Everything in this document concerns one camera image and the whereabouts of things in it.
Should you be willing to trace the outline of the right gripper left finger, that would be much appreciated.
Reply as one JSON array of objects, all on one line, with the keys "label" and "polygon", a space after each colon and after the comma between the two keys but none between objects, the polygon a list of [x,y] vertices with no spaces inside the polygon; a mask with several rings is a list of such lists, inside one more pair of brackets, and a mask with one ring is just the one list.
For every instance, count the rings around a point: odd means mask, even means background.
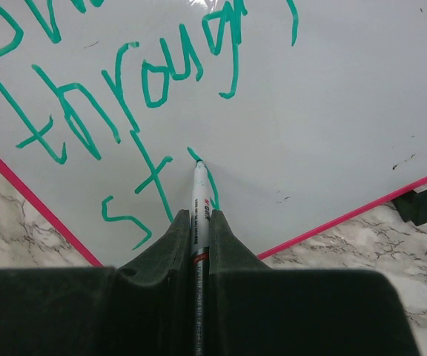
[{"label": "right gripper left finger", "polygon": [[121,268],[0,268],[0,355],[179,355],[190,215]]}]

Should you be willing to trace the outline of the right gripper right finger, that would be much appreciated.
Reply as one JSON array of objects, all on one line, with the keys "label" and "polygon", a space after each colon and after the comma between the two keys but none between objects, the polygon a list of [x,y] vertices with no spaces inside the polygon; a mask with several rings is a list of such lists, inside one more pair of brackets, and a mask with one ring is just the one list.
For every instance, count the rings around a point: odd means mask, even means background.
[{"label": "right gripper right finger", "polygon": [[215,211],[211,355],[418,355],[398,293],[366,269],[273,269]]}]

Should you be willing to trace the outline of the green whiteboard marker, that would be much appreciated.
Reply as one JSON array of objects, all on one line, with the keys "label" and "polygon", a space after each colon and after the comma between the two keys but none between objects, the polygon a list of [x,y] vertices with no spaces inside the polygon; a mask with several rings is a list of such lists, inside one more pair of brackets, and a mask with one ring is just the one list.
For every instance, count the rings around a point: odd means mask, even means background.
[{"label": "green whiteboard marker", "polygon": [[206,289],[209,267],[210,200],[208,171],[196,162],[191,207],[191,260],[193,263],[193,354],[205,355]]}]

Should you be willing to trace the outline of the whiteboard with pink frame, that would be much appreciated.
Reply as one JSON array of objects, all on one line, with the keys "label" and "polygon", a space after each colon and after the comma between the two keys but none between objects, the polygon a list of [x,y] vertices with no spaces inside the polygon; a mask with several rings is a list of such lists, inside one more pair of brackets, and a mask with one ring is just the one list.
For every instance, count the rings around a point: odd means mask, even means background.
[{"label": "whiteboard with pink frame", "polygon": [[0,1],[0,173],[94,265],[191,205],[261,257],[427,182],[427,1]]}]

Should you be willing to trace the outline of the black clip on whiteboard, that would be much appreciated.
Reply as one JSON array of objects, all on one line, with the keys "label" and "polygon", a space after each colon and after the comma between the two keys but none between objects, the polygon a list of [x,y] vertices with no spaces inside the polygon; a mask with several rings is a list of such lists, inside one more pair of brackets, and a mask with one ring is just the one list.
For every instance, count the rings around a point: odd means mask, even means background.
[{"label": "black clip on whiteboard", "polygon": [[427,223],[427,189],[406,192],[392,200],[403,222],[412,222],[415,226]]}]

